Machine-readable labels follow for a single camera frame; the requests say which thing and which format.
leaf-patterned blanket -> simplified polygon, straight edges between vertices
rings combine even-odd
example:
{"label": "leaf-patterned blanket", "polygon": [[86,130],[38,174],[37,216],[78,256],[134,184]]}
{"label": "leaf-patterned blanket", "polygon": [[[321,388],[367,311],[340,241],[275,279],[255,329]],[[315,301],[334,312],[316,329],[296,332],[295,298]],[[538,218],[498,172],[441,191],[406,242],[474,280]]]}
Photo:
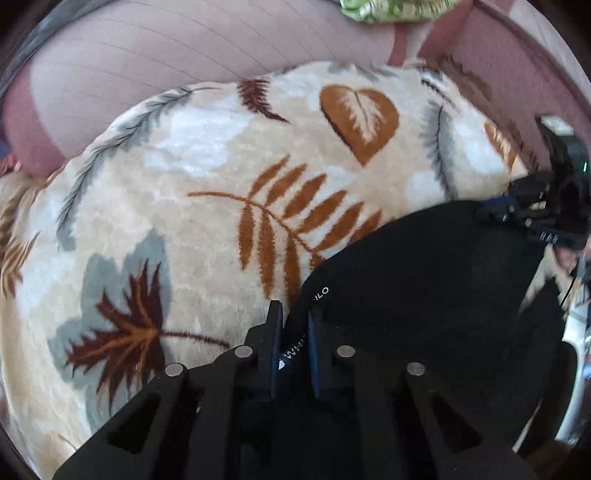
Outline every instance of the leaf-patterned blanket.
{"label": "leaf-patterned blanket", "polygon": [[0,355],[42,479],[169,362],[210,362],[383,223],[524,168],[427,69],[312,63],[118,118],[5,204]]}

screw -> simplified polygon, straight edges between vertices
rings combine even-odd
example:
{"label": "screw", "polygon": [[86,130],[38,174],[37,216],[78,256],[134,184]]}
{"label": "screw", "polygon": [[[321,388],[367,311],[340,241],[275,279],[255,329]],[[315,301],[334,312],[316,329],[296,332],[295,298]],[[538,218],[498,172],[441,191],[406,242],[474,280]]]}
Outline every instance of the screw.
{"label": "screw", "polygon": [[184,366],[182,364],[168,364],[164,373],[166,373],[169,377],[177,377],[181,373],[183,373]]}
{"label": "screw", "polygon": [[234,355],[238,358],[248,358],[252,355],[252,348],[248,345],[237,346],[234,350]]}
{"label": "screw", "polygon": [[349,345],[341,345],[336,349],[336,354],[341,358],[351,358],[355,354],[355,349]]}
{"label": "screw", "polygon": [[425,373],[425,366],[419,362],[411,362],[407,365],[407,372],[414,377],[420,377]]}

leaf stem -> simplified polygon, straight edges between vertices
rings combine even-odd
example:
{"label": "leaf stem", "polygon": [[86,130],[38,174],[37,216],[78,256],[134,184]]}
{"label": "leaf stem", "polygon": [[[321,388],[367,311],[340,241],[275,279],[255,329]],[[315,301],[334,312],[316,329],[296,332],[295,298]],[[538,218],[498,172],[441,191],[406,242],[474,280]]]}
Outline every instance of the leaf stem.
{"label": "leaf stem", "polygon": [[163,330],[162,332],[160,332],[160,336],[174,338],[190,338],[191,340],[196,340],[198,342],[209,343],[211,345],[219,345],[226,350],[230,348],[230,343],[225,340],[220,340],[219,338],[210,337],[207,335],[199,335],[197,333],[171,332],[169,330]]}
{"label": "leaf stem", "polygon": [[283,228],[287,232],[293,240],[295,240],[300,246],[306,250],[310,255],[314,254],[314,249],[311,248],[304,240],[302,240],[294,231],[277,215],[275,215],[272,211],[270,211],[267,207],[265,207],[262,203],[258,203],[256,200],[252,200],[247,197],[242,197],[240,195],[234,195],[233,193],[226,193],[226,192],[190,192],[187,194],[187,197],[223,197],[232,200],[237,200],[239,202],[247,203],[255,208],[266,213],[268,216],[273,218],[276,223]]}

green plastic bag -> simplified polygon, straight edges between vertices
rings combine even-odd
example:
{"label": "green plastic bag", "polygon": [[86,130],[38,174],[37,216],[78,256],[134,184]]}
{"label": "green plastic bag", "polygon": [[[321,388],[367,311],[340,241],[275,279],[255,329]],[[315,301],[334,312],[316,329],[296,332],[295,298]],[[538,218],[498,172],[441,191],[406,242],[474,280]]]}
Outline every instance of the green plastic bag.
{"label": "green plastic bag", "polygon": [[341,11],[357,22],[412,22],[435,19],[460,0],[340,0]]}

gray feather-like leaf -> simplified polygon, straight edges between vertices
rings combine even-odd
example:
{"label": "gray feather-like leaf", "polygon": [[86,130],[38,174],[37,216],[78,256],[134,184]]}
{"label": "gray feather-like leaf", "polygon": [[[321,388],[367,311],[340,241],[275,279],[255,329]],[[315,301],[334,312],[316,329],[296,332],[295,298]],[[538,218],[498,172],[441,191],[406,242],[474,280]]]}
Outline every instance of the gray feather-like leaf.
{"label": "gray feather-like leaf", "polygon": [[428,149],[431,167],[445,192],[446,199],[456,200],[458,195],[453,178],[453,159],[456,149],[453,143],[452,117],[445,111],[443,105],[430,100],[424,120],[421,138]]}
{"label": "gray feather-like leaf", "polygon": [[66,195],[57,217],[56,236],[64,250],[74,250],[75,248],[72,238],[72,223],[76,208],[105,160],[112,158],[120,148],[128,151],[130,148],[146,142],[153,127],[160,123],[161,112],[164,111],[165,114],[168,114],[176,105],[185,105],[189,101],[190,95],[197,90],[219,90],[219,88],[201,87],[190,90],[183,87],[158,95],[144,105],[146,110],[143,113],[121,125],[115,135],[105,140],[102,145],[95,147],[89,154],[78,172],[74,185]]}

